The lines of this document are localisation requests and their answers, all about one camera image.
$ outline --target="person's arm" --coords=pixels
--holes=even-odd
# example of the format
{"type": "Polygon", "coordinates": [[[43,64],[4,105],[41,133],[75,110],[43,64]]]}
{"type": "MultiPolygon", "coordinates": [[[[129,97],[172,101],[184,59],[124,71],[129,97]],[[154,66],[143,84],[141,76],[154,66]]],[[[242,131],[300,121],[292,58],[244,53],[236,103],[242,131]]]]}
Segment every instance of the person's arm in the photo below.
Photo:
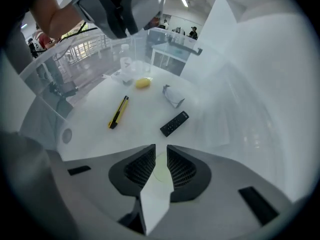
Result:
{"type": "Polygon", "coordinates": [[[71,3],[60,8],[57,0],[35,0],[30,12],[41,30],[51,38],[60,38],[82,20],[71,3]]]}

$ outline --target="white round surface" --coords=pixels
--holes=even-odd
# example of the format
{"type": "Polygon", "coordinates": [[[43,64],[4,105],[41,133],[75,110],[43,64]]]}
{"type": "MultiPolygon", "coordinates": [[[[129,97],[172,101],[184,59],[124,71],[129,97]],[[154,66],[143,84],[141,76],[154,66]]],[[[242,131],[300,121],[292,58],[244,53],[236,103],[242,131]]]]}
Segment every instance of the white round surface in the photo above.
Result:
{"type": "Polygon", "coordinates": [[[60,130],[57,150],[64,161],[104,156],[142,145],[156,144],[156,153],[166,151],[167,145],[196,148],[201,95],[189,81],[166,70],[152,66],[147,77],[151,84],[137,89],[135,82],[125,86],[108,76],[92,89],[66,118],[60,130]],[[185,98],[174,108],[165,98],[163,86],[177,89],[185,98]],[[129,97],[127,107],[114,129],[108,128],[119,104],[129,97]],[[160,128],[182,111],[189,119],[165,137],[160,128]],[[62,141],[65,129],[72,130],[68,144],[62,141]]]}

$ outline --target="person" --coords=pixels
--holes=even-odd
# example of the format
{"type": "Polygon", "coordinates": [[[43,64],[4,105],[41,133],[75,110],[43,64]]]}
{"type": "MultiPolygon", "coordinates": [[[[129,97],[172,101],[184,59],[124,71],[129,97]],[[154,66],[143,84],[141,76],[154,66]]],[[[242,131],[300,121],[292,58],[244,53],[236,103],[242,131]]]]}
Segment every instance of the person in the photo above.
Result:
{"type": "Polygon", "coordinates": [[[168,30],[169,29],[169,24],[168,21],[165,19],[163,25],[165,26],[165,29],[168,30]]]}
{"type": "Polygon", "coordinates": [[[30,48],[30,52],[31,52],[32,56],[36,59],[39,55],[38,55],[38,53],[36,51],[36,47],[35,47],[35,45],[33,43],[33,39],[32,38],[28,39],[28,46],[30,48]]]}
{"type": "Polygon", "coordinates": [[[61,38],[56,38],[52,41],[51,38],[40,29],[38,24],[35,24],[35,29],[36,31],[34,33],[34,39],[40,43],[41,47],[44,50],[48,50],[51,47],[54,47],[55,44],[57,44],[61,40],[61,38]]]}
{"type": "Polygon", "coordinates": [[[194,27],[192,28],[192,31],[189,33],[188,37],[197,40],[198,34],[197,34],[196,30],[197,30],[197,27],[194,26],[194,27]]]}
{"type": "MultiPolygon", "coordinates": [[[[0,2],[1,8],[8,6],[4,1],[0,2]]],[[[28,11],[43,33],[50,38],[60,38],[82,20],[72,3],[60,8],[57,0],[15,0],[14,8],[3,10],[6,24],[1,29],[0,45],[18,74],[33,61],[21,32],[22,21],[28,11]]]]}

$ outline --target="transparent plastic wall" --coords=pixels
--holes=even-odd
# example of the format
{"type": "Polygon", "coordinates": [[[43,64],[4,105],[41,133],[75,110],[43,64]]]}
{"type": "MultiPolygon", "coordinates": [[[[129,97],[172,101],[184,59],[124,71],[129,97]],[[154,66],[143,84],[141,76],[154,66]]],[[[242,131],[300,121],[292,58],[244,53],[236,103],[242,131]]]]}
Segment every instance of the transparent plastic wall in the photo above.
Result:
{"type": "Polygon", "coordinates": [[[149,144],[160,154],[171,144],[236,160],[285,188],[281,136],[268,109],[235,65],[199,41],[159,28],[110,40],[97,29],[64,40],[20,76],[37,96],[21,132],[64,161],[149,144]],[[130,71],[121,69],[122,44],[130,71]],[[150,86],[137,89],[141,78],[150,86]],[[178,102],[168,100],[165,86],[178,102]],[[125,96],[128,106],[110,129],[125,96]],[[189,119],[165,137],[160,128],[182,111],[189,119]]]}

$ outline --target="white wall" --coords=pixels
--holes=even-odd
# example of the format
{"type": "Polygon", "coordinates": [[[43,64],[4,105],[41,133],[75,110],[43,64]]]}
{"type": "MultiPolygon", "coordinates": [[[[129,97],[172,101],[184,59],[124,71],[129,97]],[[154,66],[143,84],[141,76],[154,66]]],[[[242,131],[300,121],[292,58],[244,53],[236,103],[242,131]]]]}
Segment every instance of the white wall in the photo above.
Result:
{"type": "Polygon", "coordinates": [[[203,13],[194,11],[189,7],[185,7],[181,0],[165,0],[163,13],[175,17],[173,22],[174,24],[171,25],[169,22],[169,30],[185,26],[186,33],[189,33],[191,31],[191,27],[195,25],[197,27],[198,34],[200,34],[202,27],[207,20],[207,17],[203,13]]]}
{"type": "Polygon", "coordinates": [[[224,53],[249,80],[278,127],[285,161],[283,190],[292,200],[310,191],[320,162],[319,47],[310,30],[298,13],[258,17],[237,26],[224,53]]]}
{"type": "MultiPolygon", "coordinates": [[[[228,78],[230,72],[224,68],[223,58],[235,65],[252,93],[265,106],[270,116],[270,121],[265,123],[278,138],[265,139],[269,145],[265,145],[267,153],[260,145],[255,152],[238,150],[238,154],[231,157],[296,201],[311,191],[319,172],[320,63],[318,37],[312,34],[308,19],[293,9],[294,5],[288,6],[289,3],[290,0],[250,2],[237,23],[227,1],[216,0],[198,39],[197,46],[202,47],[203,52],[199,57],[190,56],[181,77],[205,86],[210,91],[210,99],[214,100],[220,75],[228,78]]],[[[245,96],[234,92],[232,86],[221,85],[221,88],[231,88],[233,102],[238,104],[233,108],[242,108],[241,99],[245,96]]],[[[228,106],[226,102],[219,107],[228,106]]]]}
{"type": "Polygon", "coordinates": [[[27,24],[27,26],[21,29],[21,32],[25,39],[29,39],[36,31],[36,22],[30,11],[25,14],[23,24],[27,24]]]}

